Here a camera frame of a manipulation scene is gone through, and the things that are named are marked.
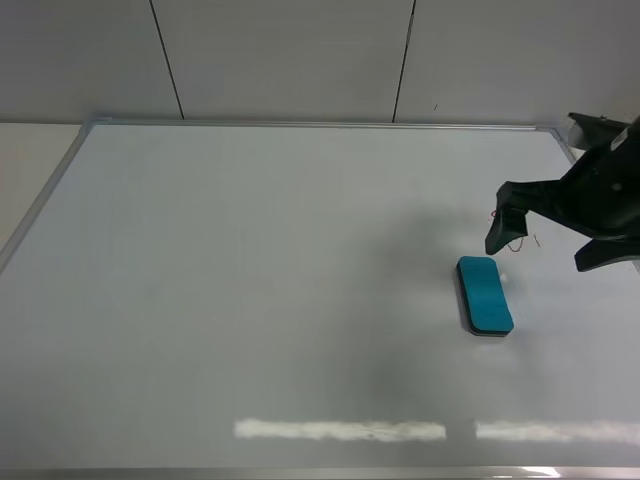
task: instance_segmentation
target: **eraser felt pad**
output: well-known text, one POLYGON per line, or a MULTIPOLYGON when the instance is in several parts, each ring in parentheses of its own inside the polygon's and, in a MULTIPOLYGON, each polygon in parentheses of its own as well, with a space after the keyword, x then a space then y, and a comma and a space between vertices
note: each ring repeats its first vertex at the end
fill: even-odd
POLYGON ((513 330, 496 262, 488 257, 462 257, 457 270, 471 331, 505 336, 513 330))

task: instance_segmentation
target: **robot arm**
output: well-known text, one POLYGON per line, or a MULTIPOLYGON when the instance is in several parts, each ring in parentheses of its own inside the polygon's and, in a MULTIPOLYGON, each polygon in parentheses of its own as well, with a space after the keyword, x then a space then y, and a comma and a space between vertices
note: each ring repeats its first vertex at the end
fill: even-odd
POLYGON ((488 255, 527 235, 531 210, 592 239, 575 255, 581 272, 640 258, 640 117, 625 124, 569 116, 589 149, 560 180, 500 187, 488 255))

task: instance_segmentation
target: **blue eraser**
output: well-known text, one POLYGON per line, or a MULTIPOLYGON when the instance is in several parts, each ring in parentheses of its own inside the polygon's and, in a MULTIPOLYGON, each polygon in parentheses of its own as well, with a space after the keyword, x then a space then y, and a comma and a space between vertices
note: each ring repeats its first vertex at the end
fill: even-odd
POLYGON ((496 262, 488 257, 462 257, 457 270, 471 331, 476 335, 506 336, 513 330, 513 319, 496 262))

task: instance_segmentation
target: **gray wall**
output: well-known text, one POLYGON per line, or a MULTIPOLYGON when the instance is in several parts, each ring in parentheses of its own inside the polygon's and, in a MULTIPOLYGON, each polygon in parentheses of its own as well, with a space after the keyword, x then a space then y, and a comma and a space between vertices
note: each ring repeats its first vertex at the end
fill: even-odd
POLYGON ((0 120, 640 113, 640 0, 417 0, 400 84, 412 5, 153 0, 156 25, 148 0, 0 0, 0 120))
POLYGON ((154 0, 186 118, 390 122, 412 0, 154 0))
POLYGON ((638 0, 418 0, 396 121, 630 121, 638 19, 638 0))
POLYGON ((0 119, 180 118, 148 2, 1 0, 0 119))

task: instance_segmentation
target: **whiteboard frame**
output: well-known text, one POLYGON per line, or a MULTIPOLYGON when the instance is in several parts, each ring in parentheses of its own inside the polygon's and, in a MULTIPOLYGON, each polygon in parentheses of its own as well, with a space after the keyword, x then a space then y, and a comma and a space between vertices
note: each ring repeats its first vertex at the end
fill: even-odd
MULTIPOLYGON (((570 163, 576 161, 560 132, 549 126, 522 125, 462 125, 462 124, 345 124, 345 123, 299 123, 299 122, 207 122, 207 121, 163 121, 163 120, 118 120, 98 118, 82 125, 77 137, 55 168, 35 201, 20 221, 4 248, 0 251, 0 274, 13 253, 20 246, 29 229, 47 203, 49 197, 76 157, 93 127, 98 125, 139 126, 202 126, 202 127, 295 127, 295 128, 366 128, 366 129, 412 129, 412 130, 505 130, 542 131, 553 136, 570 163)), ((640 467, 416 467, 416 468, 104 468, 104 469, 0 469, 0 479, 32 480, 96 479, 96 480, 222 480, 222 479, 476 479, 476 478, 567 478, 567 479, 640 479, 640 467)))
POLYGON ((516 480, 534 478, 632 480, 640 478, 640 468, 392 467, 25 469, 0 470, 0 478, 3 480, 471 480, 495 478, 516 480))

